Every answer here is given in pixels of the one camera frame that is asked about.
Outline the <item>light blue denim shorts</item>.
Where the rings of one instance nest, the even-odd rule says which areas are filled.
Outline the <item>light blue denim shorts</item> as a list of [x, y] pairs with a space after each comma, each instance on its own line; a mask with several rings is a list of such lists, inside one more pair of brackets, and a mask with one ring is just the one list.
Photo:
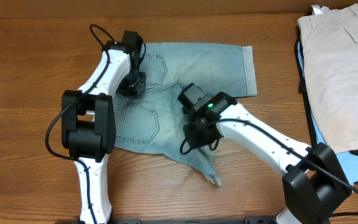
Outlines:
[[178, 96], [190, 83], [205, 93], [220, 91], [236, 98], [257, 95], [251, 46], [205, 43], [148, 43], [140, 71], [146, 74], [145, 93], [134, 98], [115, 95], [115, 146], [144, 154], [164, 154], [200, 171], [221, 185], [213, 153], [202, 147], [180, 154], [188, 117]]

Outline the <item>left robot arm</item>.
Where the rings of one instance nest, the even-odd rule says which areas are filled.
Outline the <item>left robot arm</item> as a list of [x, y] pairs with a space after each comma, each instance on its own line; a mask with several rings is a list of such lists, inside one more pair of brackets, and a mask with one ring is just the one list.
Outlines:
[[101, 61], [88, 81], [62, 96], [62, 145], [77, 168], [81, 192], [78, 223], [110, 223], [108, 157], [116, 141], [112, 98], [138, 96], [146, 74], [139, 68], [145, 55], [142, 37], [125, 31], [122, 40], [102, 45]]

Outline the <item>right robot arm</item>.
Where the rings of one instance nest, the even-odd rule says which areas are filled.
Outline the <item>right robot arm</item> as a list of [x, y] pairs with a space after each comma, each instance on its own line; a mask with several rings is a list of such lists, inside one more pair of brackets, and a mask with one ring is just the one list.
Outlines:
[[281, 176], [286, 207], [273, 223], [329, 223], [350, 196], [344, 171], [329, 146], [311, 147], [285, 136], [222, 91], [209, 96], [191, 83], [178, 100], [190, 119], [183, 127], [189, 150], [207, 146], [213, 151], [221, 138], [227, 138]]

